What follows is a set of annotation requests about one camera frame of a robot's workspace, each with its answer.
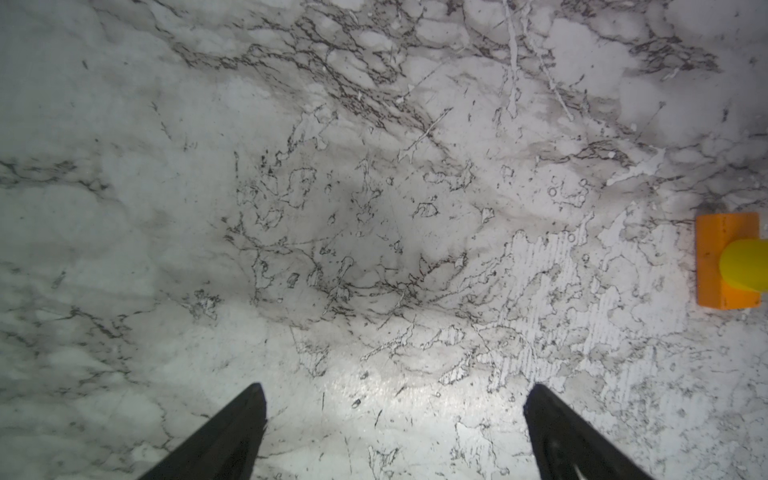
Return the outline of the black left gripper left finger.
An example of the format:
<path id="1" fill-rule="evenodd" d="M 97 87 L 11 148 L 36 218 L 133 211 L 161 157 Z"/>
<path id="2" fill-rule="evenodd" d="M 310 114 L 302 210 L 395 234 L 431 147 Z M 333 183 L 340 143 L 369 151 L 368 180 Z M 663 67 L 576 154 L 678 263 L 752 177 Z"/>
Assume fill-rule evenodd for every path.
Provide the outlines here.
<path id="1" fill-rule="evenodd" d="M 264 391 L 253 383 L 141 480 L 249 480 L 266 424 Z"/>

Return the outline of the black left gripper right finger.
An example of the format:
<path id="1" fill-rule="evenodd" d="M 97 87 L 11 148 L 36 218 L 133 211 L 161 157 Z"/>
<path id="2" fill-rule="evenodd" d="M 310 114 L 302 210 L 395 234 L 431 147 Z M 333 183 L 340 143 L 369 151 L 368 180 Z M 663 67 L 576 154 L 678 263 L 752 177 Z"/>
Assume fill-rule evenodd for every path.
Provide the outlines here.
<path id="1" fill-rule="evenodd" d="M 533 386 L 523 411 L 542 479 L 651 480 L 545 385 Z"/>

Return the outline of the yellow wood cylinder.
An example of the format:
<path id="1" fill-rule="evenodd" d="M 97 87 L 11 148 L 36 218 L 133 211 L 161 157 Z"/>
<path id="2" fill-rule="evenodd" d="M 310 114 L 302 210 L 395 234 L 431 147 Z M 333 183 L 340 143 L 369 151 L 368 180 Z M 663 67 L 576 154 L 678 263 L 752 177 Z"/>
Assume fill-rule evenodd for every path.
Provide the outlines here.
<path id="1" fill-rule="evenodd" d="M 766 239 L 740 239 L 729 243 L 719 259 L 723 280 L 731 287 L 758 293 L 768 290 Z"/>

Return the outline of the orange wood block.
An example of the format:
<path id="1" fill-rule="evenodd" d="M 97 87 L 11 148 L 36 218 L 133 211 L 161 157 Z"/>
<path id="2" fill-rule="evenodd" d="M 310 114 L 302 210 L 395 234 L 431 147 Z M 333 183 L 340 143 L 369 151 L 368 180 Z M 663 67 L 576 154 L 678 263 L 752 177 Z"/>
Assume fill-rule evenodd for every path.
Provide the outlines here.
<path id="1" fill-rule="evenodd" d="M 735 289 L 720 274 L 720 255 L 729 243 L 740 239 L 762 239 L 758 213 L 707 214 L 696 218 L 696 296 L 700 306 L 737 310 L 761 304 L 764 293 Z"/>

